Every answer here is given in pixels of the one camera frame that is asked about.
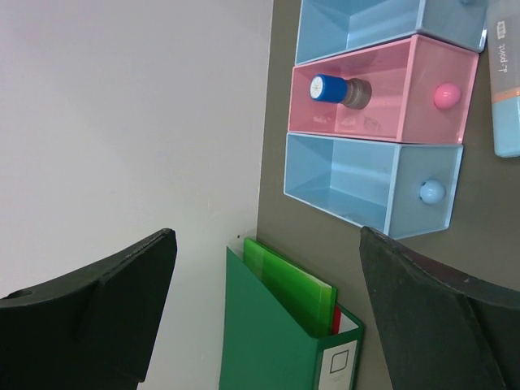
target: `tabletop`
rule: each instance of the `tabletop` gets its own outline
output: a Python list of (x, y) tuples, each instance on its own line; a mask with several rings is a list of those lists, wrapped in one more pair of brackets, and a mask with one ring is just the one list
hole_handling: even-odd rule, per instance
[[(359, 259), (359, 228), (284, 196), (291, 70), (300, 2), (275, 0), (267, 84), (258, 239), (339, 290), (366, 324), (357, 390), (391, 389)], [(520, 290), (520, 158), (493, 152), (488, 53), (480, 55), (448, 230), (404, 245), (480, 279)]]

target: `white wall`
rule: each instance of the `white wall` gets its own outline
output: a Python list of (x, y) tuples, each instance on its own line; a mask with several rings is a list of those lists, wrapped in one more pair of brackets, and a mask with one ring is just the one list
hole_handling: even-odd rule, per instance
[(272, 0), (0, 0), (0, 295), (163, 227), (143, 389), (218, 387), (225, 245), (254, 229)]

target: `bottle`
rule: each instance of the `bottle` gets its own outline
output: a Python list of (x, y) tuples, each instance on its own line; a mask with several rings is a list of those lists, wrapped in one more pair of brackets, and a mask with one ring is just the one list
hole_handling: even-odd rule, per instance
[(520, 156), (520, 1), (489, 0), (487, 45), (495, 154)]
[(329, 75), (316, 75), (310, 82), (310, 97), (316, 102), (341, 103), (348, 108), (361, 110), (372, 97), (372, 86), (366, 80), (348, 79)]

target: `light blue drawer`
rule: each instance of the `light blue drawer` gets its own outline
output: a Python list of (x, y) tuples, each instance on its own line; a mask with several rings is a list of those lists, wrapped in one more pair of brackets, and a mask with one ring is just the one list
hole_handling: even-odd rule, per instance
[(401, 145), (290, 132), (284, 193), (392, 238), (449, 227), (461, 145)]
[(488, 0), (302, 0), (296, 64), (415, 33), (484, 49)]

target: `black object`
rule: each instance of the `black object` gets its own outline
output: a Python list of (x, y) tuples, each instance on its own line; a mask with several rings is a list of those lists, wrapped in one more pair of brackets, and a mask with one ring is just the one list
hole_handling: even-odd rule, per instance
[(150, 364), (176, 253), (176, 234), (163, 229), (0, 300), (0, 389), (136, 389)]
[(396, 390), (520, 389), (520, 292), (367, 227), (360, 254)]

